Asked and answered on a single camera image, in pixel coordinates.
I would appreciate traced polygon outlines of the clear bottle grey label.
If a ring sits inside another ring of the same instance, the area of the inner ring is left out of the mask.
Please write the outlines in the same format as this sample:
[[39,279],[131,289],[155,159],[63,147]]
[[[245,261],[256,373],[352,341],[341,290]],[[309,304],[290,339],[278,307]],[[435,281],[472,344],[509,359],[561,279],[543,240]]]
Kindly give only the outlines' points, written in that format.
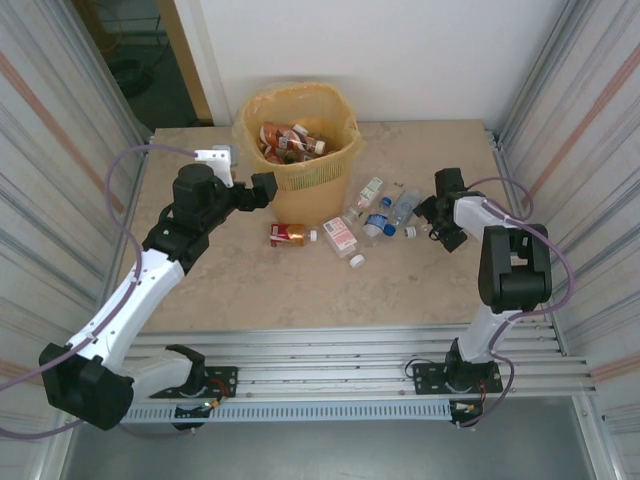
[[385,236],[392,237],[402,230],[414,215],[413,210],[423,199],[423,192],[418,188],[405,189],[391,206],[387,223],[383,228]]

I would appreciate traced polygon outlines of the crushed clear bottle white cap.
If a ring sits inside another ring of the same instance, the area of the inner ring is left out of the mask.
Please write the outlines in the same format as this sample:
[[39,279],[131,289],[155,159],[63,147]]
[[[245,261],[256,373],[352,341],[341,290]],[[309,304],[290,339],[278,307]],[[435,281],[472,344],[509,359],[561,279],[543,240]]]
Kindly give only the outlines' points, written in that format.
[[426,220],[419,218],[404,229],[407,239],[430,238],[434,234],[433,226]]

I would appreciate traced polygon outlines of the amber tea bottle red label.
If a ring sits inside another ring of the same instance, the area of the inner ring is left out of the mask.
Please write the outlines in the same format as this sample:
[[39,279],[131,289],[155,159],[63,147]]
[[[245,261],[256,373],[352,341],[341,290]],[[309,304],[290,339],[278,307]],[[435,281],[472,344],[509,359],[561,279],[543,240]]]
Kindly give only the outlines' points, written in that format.
[[318,229],[303,224],[272,223],[269,230],[271,247],[303,247],[318,240]]

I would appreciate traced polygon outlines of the clear water bottle blue label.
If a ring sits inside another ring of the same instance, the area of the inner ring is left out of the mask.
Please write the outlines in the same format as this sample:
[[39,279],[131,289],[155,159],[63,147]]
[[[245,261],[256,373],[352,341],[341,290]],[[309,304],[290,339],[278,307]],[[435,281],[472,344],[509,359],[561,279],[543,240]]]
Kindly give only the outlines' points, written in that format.
[[367,216],[363,225],[363,233],[368,239],[375,239],[384,233],[391,205],[392,201],[389,197],[382,197],[378,206]]

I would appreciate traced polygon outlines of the small bottle green white label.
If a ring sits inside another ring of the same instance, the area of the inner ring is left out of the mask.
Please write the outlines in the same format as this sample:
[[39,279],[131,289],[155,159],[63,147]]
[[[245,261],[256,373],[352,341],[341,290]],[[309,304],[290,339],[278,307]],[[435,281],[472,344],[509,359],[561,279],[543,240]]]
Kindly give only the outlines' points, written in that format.
[[357,206],[359,209],[366,210],[375,204],[379,195],[383,191],[384,181],[380,177],[373,177],[360,190],[357,197]]

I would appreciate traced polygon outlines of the square bottle pink label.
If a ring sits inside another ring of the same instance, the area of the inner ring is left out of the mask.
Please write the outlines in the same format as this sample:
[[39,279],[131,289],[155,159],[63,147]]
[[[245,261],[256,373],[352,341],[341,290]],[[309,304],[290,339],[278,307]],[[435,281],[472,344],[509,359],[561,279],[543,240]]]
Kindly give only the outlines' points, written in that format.
[[344,221],[335,217],[322,224],[323,234],[339,259],[346,260],[351,268],[357,269],[366,262],[361,243]]

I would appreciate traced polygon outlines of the yellow plastic bin liner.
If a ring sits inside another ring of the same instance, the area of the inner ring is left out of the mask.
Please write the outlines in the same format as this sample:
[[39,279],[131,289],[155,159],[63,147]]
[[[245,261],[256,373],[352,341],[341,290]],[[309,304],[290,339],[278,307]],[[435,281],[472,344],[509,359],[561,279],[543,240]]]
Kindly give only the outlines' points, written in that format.
[[[329,153],[289,165],[265,159],[259,130],[265,122],[300,124],[312,136],[325,139]],[[346,97],[319,82],[276,83],[253,93],[239,108],[232,128],[235,145],[257,173],[272,171],[288,191],[321,185],[350,174],[364,148],[356,114]]]

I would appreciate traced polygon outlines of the orange plastic waste bin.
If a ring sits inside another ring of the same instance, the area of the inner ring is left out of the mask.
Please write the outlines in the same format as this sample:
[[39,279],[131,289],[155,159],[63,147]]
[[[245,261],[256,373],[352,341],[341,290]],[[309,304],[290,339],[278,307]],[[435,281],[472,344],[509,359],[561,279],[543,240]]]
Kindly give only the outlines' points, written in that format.
[[[326,142],[327,152],[323,155],[328,154],[327,141],[310,135]],[[261,140],[260,148],[263,154],[266,145]],[[350,174],[321,185],[294,191],[284,189],[277,182],[278,192],[272,203],[276,219],[281,223],[313,225],[340,215],[346,198]]]

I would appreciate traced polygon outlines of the dark coiled object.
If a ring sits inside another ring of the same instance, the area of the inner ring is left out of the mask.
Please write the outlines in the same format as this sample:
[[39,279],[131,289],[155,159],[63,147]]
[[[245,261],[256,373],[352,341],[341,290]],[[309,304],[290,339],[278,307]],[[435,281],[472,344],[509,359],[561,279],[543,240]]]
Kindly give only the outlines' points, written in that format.
[[118,87],[126,98],[145,92],[153,83],[148,66],[135,59],[120,59],[108,64]]

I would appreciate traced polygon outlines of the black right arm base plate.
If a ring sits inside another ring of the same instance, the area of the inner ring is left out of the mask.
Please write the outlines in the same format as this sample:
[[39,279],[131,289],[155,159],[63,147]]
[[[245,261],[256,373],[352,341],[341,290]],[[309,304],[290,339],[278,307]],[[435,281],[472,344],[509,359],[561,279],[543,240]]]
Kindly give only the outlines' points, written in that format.
[[472,364],[415,363],[411,365],[417,395],[501,393],[503,384],[495,362]]

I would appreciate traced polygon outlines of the wooden door frame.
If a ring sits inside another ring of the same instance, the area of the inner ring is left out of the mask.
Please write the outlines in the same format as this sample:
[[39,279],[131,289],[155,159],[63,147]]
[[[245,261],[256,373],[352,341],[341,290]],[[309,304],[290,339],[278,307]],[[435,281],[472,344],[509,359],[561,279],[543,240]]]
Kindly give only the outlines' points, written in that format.
[[213,117],[188,45],[185,29],[179,18],[176,0],[154,1],[165,25],[168,39],[172,45],[196,118],[204,125],[212,126],[214,124]]

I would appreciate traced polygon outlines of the aluminium rail frame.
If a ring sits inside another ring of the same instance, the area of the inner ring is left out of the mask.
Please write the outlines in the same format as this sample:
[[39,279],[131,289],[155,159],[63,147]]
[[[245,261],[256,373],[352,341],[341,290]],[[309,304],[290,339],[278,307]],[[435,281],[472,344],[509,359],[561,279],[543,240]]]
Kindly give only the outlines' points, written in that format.
[[[141,333],[127,350],[132,366],[180,344],[209,366],[239,370],[240,401],[389,400],[414,396],[410,359],[440,362],[464,324]],[[512,398],[592,395],[582,357],[561,351],[548,322],[513,327],[499,352],[514,364]]]

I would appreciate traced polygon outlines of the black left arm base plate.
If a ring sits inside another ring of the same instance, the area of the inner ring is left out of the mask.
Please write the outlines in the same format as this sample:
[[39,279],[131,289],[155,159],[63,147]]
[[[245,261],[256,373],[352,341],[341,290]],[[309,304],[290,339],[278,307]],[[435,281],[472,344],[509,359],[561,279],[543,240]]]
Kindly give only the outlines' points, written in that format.
[[151,399],[221,399],[234,398],[238,385],[238,368],[233,366],[205,367],[204,385],[195,393],[187,393],[184,389],[173,387],[161,390]]

